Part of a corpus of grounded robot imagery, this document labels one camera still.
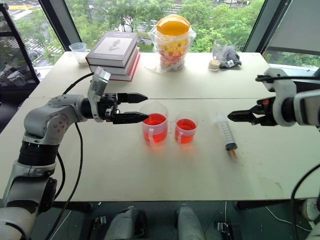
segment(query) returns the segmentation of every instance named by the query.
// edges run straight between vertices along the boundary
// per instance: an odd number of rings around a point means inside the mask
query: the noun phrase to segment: white table
[[[265,98],[272,94],[256,82],[269,65],[260,53],[239,53],[242,66],[219,71],[208,69],[209,53],[188,53],[186,68],[178,72],[157,73],[150,70],[158,56],[141,53],[132,82],[110,81],[107,91],[141,93],[150,99],[221,99]],[[90,73],[78,65],[71,52],[65,52],[30,98],[53,98],[80,77]],[[90,78],[80,82],[70,94],[87,95]]]
[[[24,117],[48,102],[29,98],[0,134],[0,192],[3,193],[13,161],[19,155]],[[80,123],[84,141],[82,176],[73,201],[191,201],[288,199],[300,177],[320,159],[320,134],[311,126],[262,127],[230,122],[238,144],[237,162],[224,149],[214,113],[248,109],[256,99],[162,99],[169,110],[169,134],[163,143],[145,143],[140,124],[112,125],[93,120]],[[145,104],[121,104],[122,111]],[[174,119],[193,110],[199,125],[191,144],[175,142]],[[66,183],[58,200],[65,201],[75,183],[80,143],[74,126],[59,148]],[[53,175],[61,182],[57,163]],[[316,197],[320,172],[297,193]]]

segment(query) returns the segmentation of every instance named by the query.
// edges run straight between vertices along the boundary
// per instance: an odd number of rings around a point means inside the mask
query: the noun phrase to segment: beaker with red liquid
[[[175,140],[180,144],[190,143],[195,136],[198,119],[192,112],[181,112],[175,121]]]
[[[168,109],[154,101],[144,105],[140,111],[149,115],[149,118],[142,122],[144,139],[152,144],[163,141],[168,133]]]

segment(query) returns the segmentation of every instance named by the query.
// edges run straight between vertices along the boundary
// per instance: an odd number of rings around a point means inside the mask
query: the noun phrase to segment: plastic bag
[[[185,67],[186,54],[189,52],[197,34],[190,27],[185,34],[178,36],[164,35],[158,32],[157,27],[154,26],[148,32],[148,35],[153,42],[153,52],[158,53],[156,64],[149,68],[162,73],[179,71]]]

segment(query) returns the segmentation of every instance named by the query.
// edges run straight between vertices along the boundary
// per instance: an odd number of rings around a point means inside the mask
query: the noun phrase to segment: stack of books
[[[131,82],[140,58],[137,34],[107,32],[85,57],[91,72],[98,66],[111,74],[110,80]]]

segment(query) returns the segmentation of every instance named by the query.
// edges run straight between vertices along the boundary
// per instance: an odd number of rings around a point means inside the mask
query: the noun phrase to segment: syringe
[[[225,149],[229,151],[233,157],[234,160],[237,159],[237,155],[235,150],[238,148],[234,135],[231,132],[231,129],[229,127],[227,115],[218,112],[215,116],[215,122],[219,127],[219,131],[221,136],[224,139],[225,142]]]

